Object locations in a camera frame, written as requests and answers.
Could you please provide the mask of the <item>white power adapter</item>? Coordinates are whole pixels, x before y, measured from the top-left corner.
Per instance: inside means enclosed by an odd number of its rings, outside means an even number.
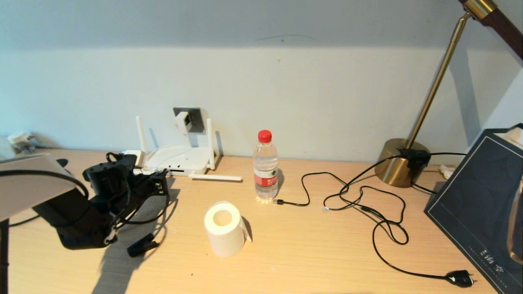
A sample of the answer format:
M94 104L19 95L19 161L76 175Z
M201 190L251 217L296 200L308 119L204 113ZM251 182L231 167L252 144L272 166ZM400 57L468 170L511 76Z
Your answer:
M182 136L186 136L192 128L190 113L188 111L181 111L177 115L175 115L175 120L178 132Z

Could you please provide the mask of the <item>white router with antennas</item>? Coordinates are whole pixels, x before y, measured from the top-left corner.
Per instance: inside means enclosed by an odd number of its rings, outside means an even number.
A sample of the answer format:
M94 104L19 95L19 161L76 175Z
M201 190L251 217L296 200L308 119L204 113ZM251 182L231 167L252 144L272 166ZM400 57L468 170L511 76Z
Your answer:
M192 179L218 180L225 182L241 182L240 176L226 176L207 174L216 169L215 160L215 132L211 118L207 118L204 130L207 136L207 146L192 147L170 145L159 147L152 152L145 149L143 138L143 123L140 116L136 117L137 129L141 141L141 150L138 151L136 168L145 175L155 172L166 172L170 176L187 176Z

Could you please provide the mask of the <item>black plastic clip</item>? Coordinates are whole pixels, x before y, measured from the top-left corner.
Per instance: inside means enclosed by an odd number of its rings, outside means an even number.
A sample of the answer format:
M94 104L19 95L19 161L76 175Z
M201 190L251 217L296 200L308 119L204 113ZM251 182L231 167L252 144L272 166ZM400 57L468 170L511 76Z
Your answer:
M140 255L144 255L149 250L159 247L159 243L156 242L154 239L155 235L153 233L147 234L140 240L130 245L127 248L127 254L129 255L129 257L134 258Z

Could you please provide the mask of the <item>white toilet paper roll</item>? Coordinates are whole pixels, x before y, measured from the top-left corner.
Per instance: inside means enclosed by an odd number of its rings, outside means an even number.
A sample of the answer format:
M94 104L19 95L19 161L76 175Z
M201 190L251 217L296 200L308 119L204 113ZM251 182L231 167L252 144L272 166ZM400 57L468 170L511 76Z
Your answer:
M203 218L211 249L221 258L239 253L252 236L239 209L228 201L210 206Z

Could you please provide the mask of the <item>water bottle red cap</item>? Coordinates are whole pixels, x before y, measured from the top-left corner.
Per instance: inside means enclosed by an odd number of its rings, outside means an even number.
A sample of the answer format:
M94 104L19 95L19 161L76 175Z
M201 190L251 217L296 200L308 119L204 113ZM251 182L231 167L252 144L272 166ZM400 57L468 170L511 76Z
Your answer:
M253 154L253 171L256 199L260 203L272 203L279 189L279 159L269 130L261 130Z

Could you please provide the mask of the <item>brass desk lamp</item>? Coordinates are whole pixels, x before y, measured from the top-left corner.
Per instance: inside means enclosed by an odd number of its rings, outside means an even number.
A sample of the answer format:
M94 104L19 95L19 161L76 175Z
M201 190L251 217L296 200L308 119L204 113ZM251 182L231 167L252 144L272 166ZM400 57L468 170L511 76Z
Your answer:
M413 123L413 128L408 138L387 140L384 143L378 161L373 166L375 175L390 186L411 187L424 171L408 169L407 160L400 156L398 149L425 149L429 151L424 145L417 143L416 138L430 106L433 104L433 100L469 19L474 19L498 35L523 67L523 32L498 8L495 0L459 0L459 3L465 13L456 21L445 53L437 67L424 104Z

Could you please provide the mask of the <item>black adapter on lamp base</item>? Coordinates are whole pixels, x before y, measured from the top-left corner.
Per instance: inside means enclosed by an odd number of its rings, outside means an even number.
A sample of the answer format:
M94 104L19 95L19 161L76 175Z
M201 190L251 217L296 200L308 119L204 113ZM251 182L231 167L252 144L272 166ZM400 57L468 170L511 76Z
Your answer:
M400 156L407 160L407 168L410 170L422 171L431 159L431 153L425 149L398 149Z

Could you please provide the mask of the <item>dark blue gift bag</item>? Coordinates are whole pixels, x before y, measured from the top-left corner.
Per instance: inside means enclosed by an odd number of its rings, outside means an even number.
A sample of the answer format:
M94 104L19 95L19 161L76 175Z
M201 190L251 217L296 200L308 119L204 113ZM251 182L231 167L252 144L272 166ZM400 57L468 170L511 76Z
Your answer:
M523 294L523 123L485 129L425 214L498 294Z

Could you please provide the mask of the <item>grey wall socket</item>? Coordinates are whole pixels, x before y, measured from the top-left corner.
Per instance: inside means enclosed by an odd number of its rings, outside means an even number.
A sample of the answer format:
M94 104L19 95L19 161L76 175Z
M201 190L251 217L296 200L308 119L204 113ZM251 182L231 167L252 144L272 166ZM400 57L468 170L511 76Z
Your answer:
M196 133L202 133L204 132L204 122L203 117L201 113L201 109L198 107L174 107L173 112L175 115L177 115L181 111L188 111L190 114L190 118L192 121L192 128L189 133L196 132Z

